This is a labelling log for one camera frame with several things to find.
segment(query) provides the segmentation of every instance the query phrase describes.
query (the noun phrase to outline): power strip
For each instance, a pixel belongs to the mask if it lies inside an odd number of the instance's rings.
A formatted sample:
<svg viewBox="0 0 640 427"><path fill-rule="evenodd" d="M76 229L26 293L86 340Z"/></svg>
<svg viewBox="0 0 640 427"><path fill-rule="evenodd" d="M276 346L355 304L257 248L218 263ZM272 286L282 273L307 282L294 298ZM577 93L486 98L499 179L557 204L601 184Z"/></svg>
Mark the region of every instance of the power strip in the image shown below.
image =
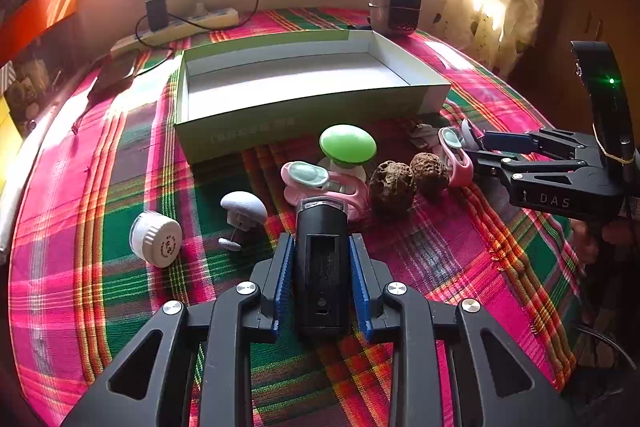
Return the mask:
<svg viewBox="0 0 640 427"><path fill-rule="evenodd" d="M206 26L214 30L237 26L239 23L238 12L233 8L223 8L202 17L190 17L189 20L201 26ZM140 38L152 46L161 46L168 42L177 41L185 37L190 37L204 30L191 24L174 20L166 28L157 32L145 31L140 34ZM146 46L140 44L134 35L124 37L116 42L111 48L111 57L117 57L128 51L144 50Z"/></svg>

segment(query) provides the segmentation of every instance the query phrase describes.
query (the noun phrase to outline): yellow object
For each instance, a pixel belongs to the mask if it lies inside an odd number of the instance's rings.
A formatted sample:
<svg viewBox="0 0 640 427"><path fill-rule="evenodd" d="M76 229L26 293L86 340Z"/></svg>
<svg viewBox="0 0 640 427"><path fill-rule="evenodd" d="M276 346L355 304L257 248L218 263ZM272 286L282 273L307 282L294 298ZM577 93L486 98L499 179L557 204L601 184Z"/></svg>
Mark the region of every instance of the yellow object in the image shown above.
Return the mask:
<svg viewBox="0 0 640 427"><path fill-rule="evenodd" d="M0 194L11 164L22 145L22 137L9 115L9 106L0 96Z"/></svg>

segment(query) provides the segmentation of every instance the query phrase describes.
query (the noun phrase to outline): green mushroom toy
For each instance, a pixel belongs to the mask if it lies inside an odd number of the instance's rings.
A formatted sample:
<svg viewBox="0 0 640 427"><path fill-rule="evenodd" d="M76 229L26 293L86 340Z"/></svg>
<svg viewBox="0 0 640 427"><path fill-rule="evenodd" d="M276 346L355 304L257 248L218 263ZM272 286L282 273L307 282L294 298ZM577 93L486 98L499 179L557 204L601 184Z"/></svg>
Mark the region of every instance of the green mushroom toy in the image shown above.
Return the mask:
<svg viewBox="0 0 640 427"><path fill-rule="evenodd" d="M373 137L354 125L334 125L320 135L320 149L326 155L319 163L328 171L342 172L356 176L363 182L367 175L362 167L376 155Z"/></svg>

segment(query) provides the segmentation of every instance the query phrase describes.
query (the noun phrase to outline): pink toy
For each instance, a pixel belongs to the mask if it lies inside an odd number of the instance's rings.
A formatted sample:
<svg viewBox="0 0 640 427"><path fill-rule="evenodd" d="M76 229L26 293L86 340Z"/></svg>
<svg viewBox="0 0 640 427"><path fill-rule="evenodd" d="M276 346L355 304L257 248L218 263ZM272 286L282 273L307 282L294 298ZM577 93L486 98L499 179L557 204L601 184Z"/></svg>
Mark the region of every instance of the pink toy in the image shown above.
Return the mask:
<svg viewBox="0 0 640 427"><path fill-rule="evenodd" d="M360 219L367 208L369 189L364 182L349 174L329 172L306 162L288 162L280 170L287 203L296 206L300 200L313 196L328 196L348 205L351 221Z"/></svg>
<svg viewBox="0 0 640 427"><path fill-rule="evenodd" d="M449 187L466 187L474 178L474 165L462 149L462 143L456 129L443 127L438 131L442 146L440 158L449 171Z"/></svg>

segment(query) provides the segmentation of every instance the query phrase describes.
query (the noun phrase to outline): metal screw cap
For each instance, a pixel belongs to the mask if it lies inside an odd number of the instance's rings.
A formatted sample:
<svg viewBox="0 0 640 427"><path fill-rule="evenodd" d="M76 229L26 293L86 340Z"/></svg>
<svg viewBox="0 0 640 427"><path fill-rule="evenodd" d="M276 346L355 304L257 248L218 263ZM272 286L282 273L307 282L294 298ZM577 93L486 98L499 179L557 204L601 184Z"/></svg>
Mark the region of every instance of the metal screw cap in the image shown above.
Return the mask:
<svg viewBox="0 0 640 427"><path fill-rule="evenodd" d="M401 282L390 282L386 289L392 295L404 295L406 293L406 286Z"/></svg>
<svg viewBox="0 0 640 427"><path fill-rule="evenodd" d="M240 295L249 295L249 294L255 292L255 284L252 283L251 281L241 282L241 283L239 283L238 286L236 286L236 291Z"/></svg>
<svg viewBox="0 0 640 427"><path fill-rule="evenodd" d="M167 301L162 306L162 311L167 315L175 315L182 309L182 303L180 301Z"/></svg>
<svg viewBox="0 0 640 427"><path fill-rule="evenodd" d="M462 309L468 313L480 311L480 303L475 299L465 299L462 301Z"/></svg>

